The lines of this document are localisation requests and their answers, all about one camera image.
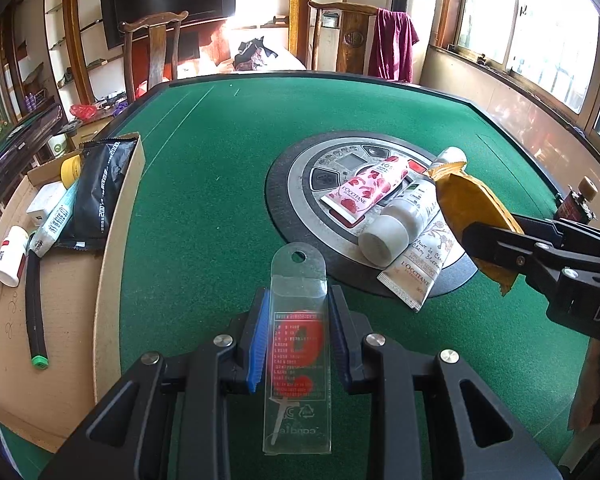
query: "white pill bottle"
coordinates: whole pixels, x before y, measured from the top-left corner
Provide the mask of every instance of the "white pill bottle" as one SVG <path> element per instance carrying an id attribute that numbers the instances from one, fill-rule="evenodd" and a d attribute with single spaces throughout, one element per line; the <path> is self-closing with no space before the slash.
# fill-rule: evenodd
<path id="1" fill-rule="evenodd" d="M 0 246 L 0 281 L 6 286 L 18 286 L 24 269 L 29 235 L 14 225 Z"/>
<path id="2" fill-rule="evenodd" d="M 455 146 L 440 153 L 429 169 L 452 162 L 466 163 L 466 155 Z M 387 267 L 422 234 L 438 211 L 436 184 L 423 175 L 385 206 L 382 214 L 358 236 L 358 246 L 371 263 Z"/>

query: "wooden chair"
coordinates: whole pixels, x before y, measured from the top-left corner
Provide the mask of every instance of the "wooden chair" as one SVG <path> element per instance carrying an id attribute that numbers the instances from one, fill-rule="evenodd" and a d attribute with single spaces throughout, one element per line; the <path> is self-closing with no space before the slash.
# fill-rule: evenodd
<path id="1" fill-rule="evenodd" d="M 136 100 L 136 87 L 134 86 L 134 73 L 132 70 L 131 45 L 133 34 L 141 28 L 149 29 L 149 77 L 146 89 L 156 86 L 162 82 L 164 73 L 164 57 L 167 54 L 167 24 L 175 22 L 173 27 L 173 52 L 171 53 L 171 78 L 178 78 L 178 41 L 180 40 L 180 24 L 189 13 L 183 10 L 179 14 L 173 12 L 162 12 L 151 14 L 133 23 L 120 23 L 120 31 L 125 35 L 124 66 L 125 66 L 125 89 L 126 100 L 129 104 Z"/>
<path id="2" fill-rule="evenodd" d="M 314 28 L 314 47 L 311 56 L 311 70 L 318 67 L 318 46 L 322 30 L 322 14 L 325 10 L 340 10 L 340 37 L 338 39 L 338 57 L 336 72 L 362 74 L 365 69 L 366 36 L 369 30 L 369 18 L 378 14 L 378 8 L 369 5 L 334 2 L 318 4 L 309 2 L 316 9 Z"/>

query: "white box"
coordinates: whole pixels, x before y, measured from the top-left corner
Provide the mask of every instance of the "white box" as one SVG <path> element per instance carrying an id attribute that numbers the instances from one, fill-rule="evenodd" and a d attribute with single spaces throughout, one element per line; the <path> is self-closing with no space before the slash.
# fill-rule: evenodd
<path id="1" fill-rule="evenodd" d="M 42 186 L 27 209 L 27 215 L 36 227 L 40 227 L 44 223 L 65 192 L 66 189 L 62 182 L 52 182 Z"/>

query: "green tip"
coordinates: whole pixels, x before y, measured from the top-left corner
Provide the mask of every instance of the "green tip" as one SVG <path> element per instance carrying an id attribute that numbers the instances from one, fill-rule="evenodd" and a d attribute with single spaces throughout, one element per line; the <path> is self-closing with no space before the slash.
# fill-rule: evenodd
<path id="1" fill-rule="evenodd" d="M 42 355 L 36 355 L 31 359 L 31 364 L 39 370 L 44 370 L 49 366 L 49 360 L 46 357 L 42 357 Z"/>

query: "barcode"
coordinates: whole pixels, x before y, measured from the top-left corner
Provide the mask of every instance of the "barcode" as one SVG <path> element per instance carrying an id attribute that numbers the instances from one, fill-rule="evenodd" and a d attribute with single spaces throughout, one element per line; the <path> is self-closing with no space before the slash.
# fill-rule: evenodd
<path id="1" fill-rule="evenodd" d="M 56 216 L 49 225 L 49 232 L 56 234 L 62 228 L 62 223 L 69 216 L 69 210 L 61 205 L 56 212 Z"/>

